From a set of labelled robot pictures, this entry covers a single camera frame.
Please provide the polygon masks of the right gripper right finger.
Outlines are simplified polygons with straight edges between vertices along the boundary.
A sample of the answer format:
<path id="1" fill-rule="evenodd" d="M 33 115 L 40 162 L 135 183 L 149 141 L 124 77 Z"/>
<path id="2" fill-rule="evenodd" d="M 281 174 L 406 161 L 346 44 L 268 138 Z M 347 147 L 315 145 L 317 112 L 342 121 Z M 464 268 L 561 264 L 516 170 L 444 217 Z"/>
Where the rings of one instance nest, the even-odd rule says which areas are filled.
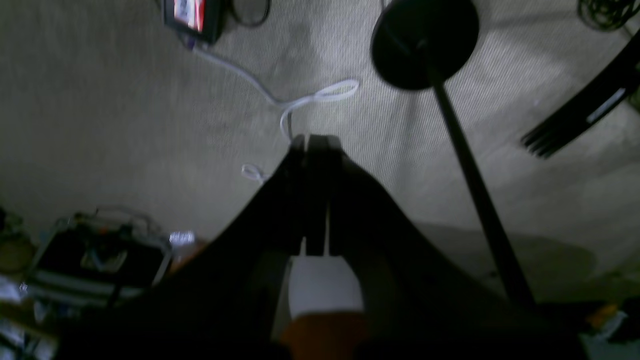
<path id="1" fill-rule="evenodd" d="M 311 135 L 307 186 L 324 240 L 359 284 L 370 338 L 358 360 L 583 360 L 576 335 L 530 305 L 505 300 L 423 237 L 336 136 Z"/>

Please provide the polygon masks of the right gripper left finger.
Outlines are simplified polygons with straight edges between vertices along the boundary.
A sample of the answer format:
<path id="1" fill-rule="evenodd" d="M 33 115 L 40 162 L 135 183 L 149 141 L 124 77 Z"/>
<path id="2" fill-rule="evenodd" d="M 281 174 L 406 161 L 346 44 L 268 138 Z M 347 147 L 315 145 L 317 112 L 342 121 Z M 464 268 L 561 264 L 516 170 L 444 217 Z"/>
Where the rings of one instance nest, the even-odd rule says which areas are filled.
<path id="1" fill-rule="evenodd" d="M 290 360 L 271 340 L 290 256 L 304 230 L 296 136 L 271 178 L 194 259 L 115 309 L 62 335 L 57 360 Z"/>

